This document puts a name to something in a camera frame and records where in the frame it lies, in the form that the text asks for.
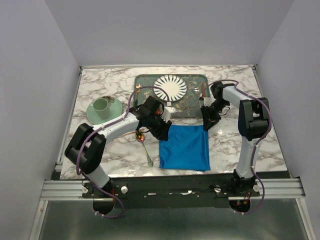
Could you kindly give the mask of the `blue cloth napkin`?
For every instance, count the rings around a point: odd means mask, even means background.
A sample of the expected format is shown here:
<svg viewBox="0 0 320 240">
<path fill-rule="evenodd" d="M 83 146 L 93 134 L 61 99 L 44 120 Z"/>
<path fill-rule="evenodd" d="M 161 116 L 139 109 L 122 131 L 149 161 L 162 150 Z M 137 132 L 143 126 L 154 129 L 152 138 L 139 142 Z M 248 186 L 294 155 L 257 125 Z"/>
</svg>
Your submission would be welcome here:
<svg viewBox="0 0 320 240">
<path fill-rule="evenodd" d="M 172 125 L 168 140 L 159 142 L 159 159 L 161 169 L 209 171 L 208 132 L 202 125 Z"/>
</svg>

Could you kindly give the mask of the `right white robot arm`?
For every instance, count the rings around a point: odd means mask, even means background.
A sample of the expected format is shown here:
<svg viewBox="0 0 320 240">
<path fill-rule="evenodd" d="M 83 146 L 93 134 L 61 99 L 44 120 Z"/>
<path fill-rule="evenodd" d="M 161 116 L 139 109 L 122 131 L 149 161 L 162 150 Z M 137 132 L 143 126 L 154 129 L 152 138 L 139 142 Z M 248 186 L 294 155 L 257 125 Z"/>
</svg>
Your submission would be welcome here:
<svg viewBox="0 0 320 240">
<path fill-rule="evenodd" d="M 254 97 L 238 89 L 236 80 L 215 81 L 206 86 L 199 96 L 203 119 L 203 130 L 208 131 L 220 120 L 224 108 L 234 105 L 238 108 L 238 131 L 242 137 L 238 164 L 233 171 L 230 191 L 241 196 L 253 189 L 258 179 L 255 168 L 260 142 L 272 128 L 269 101 L 265 97 Z"/>
</svg>

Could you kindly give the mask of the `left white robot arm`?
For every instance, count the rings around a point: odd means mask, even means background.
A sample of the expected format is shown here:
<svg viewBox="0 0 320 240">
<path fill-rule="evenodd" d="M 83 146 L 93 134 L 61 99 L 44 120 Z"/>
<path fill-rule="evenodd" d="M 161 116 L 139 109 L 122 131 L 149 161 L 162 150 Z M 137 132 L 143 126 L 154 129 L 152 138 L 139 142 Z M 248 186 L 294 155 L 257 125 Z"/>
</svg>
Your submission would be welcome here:
<svg viewBox="0 0 320 240">
<path fill-rule="evenodd" d="M 111 191 L 111 178 L 103 170 L 101 161 L 105 146 L 129 132 L 147 128 L 159 141 L 167 141 L 175 112 L 171 103 L 164 105 L 149 96 L 143 104 L 131 107 L 121 116 L 90 126 L 81 124 L 68 143 L 64 155 L 75 166 L 78 175 L 83 174 L 94 184 L 93 191 L 101 198 Z"/>
</svg>

